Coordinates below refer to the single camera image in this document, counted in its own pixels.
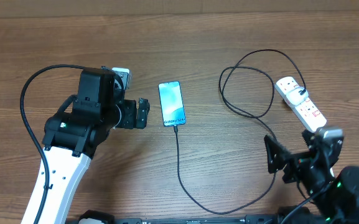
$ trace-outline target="power strip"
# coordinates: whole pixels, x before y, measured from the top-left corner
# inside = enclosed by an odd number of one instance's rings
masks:
[[[317,128],[323,127],[326,124],[327,120],[312,100],[310,100],[308,93],[306,93],[305,99],[296,99],[297,103],[290,99],[292,97],[290,92],[294,93],[296,89],[300,89],[300,91],[304,89],[298,85],[294,78],[284,77],[277,81],[274,87],[308,131],[314,133]]]

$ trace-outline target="power strip switch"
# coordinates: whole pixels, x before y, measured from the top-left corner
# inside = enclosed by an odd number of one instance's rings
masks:
[[[317,128],[325,126],[327,120],[310,100],[308,92],[301,94],[304,87],[299,86],[294,78],[284,77],[274,87],[308,131],[314,133]]]

